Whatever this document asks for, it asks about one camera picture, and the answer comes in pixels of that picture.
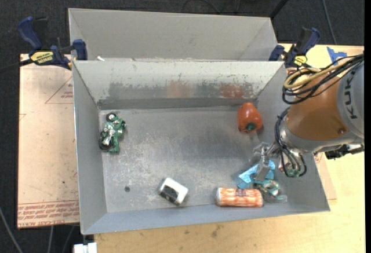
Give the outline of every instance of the blue clamp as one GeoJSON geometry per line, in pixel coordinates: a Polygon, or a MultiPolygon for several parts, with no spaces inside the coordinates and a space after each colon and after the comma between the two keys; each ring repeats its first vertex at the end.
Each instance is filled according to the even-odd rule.
{"type": "Polygon", "coordinates": [[[301,28],[299,40],[292,44],[285,58],[285,68],[297,67],[294,63],[297,55],[305,56],[307,52],[314,47],[320,40],[321,35],[315,28],[301,28]]]}
{"type": "Polygon", "coordinates": [[[282,45],[277,45],[269,56],[269,61],[277,61],[283,55],[284,50],[285,48],[282,45]]]}
{"type": "MultiPolygon", "coordinates": [[[[28,16],[25,19],[23,19],[18,25],[17,30],[21,37],[32,46],[32,51],[28,54],[29,60],[21,62],[22,64],[30,64],[30,63],[36,63],[38,65],[56,65],[58,67],[71,69],[71,61],[64,56],[64,52],[76,50],[77,53],[77,59],[78,60],[87,60],[88,59],[88,52],[86,50],[85,42],[81,39],[76,39],[73,41],[72,46],[59,49],[56,45],[52,45],[50,47],[50,51],[53,53],[52,57],[48,57],[48,60],[43,61],[41,64],[38,60],[34,60],[32,58],[32,55],[36,52],[40,51],[42,48],[42,42],[38,36],[38,34],[34,30],[33,26],[33,17],[28,16]]],[[[43,27],[42,30],[45,29],[47,19],[43,21],[43,27]]]]}
{"type": "Polygon", "coordinates": [[[277,61],[281,55],[285,62],[285,68],[298,67],[295,63],[296,56],[305,56],[307,52],[314,47],[320,40],[321,35],[315,28],[302,28],[299,40],[292,44],[288,52],[282,45],[277,45],[272,51],[269,61],[277,61]]]}

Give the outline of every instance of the yellow cable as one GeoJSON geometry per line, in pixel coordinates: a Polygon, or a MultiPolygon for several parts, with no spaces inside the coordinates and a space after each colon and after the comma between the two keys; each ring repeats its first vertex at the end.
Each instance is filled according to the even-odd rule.
{"type": "MultiPolygon", "coordinates": [[[[339,60],[343,60],[343,59],[349,59],[349,57],[344,57],[344,58],[341,58],[339,60]]],[[[338,65],[333,65],[325,70],[321,70],[321,69],[315,69],[315,68],[304,68],[302,70],[307,70],[307,71],[310,71],[310,72],[315,72],[315,74],[313,74],[312,76],[309,76],[307,78],[305,78],[304,80],[300,81],[300,82],[294,82],[293,84],[288,84],[293,78],[297,77],[298,75],[300,75],[302,73],[302,70],[301,71],[297,71],[293,74],[291,74],[286,80],[285,80],[285,83],[283,84],[284,88],[286,89],[293,89],[295,87],[299,87],[299,86],[302,86],[332,70],[335,70],[335,69],[338,69],[342,66],[344,66],[347,62],[343,62],[343,63],[339,63],[338,65]]]]}

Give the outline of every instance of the orange toy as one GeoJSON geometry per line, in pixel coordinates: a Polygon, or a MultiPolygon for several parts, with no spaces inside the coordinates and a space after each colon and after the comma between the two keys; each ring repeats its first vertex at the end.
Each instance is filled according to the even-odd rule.
{"type": "Polygon", "coordinates": [[[237,123],[240,131],[253,133],[263,126],[260,113],[251,102],[246,102],[238,109],[237,123]]]}

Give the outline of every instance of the wooden board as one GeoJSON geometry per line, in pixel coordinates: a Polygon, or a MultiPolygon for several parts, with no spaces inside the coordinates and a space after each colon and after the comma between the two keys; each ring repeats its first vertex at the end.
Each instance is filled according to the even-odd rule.
{"type": "Polygon", "coordinates": [[[79,222],[72,73],[20,68],[18,228],[79,222]]]}

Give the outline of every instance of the small white object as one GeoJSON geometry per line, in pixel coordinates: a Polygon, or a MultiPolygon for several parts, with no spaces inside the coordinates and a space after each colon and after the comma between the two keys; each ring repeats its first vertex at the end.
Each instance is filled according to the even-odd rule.
{"type": "Polygon", "coordinates": [[[188,193],[188,188],[171,178],[166,178],[158,193],[176,205],[180,205],[188,193]]]}
{"type": "Polygon", "coordinates": [[[87,245],[84,244],[74,245],[73,253],[98,253],[97,243],[89,243],[87,245]]]}

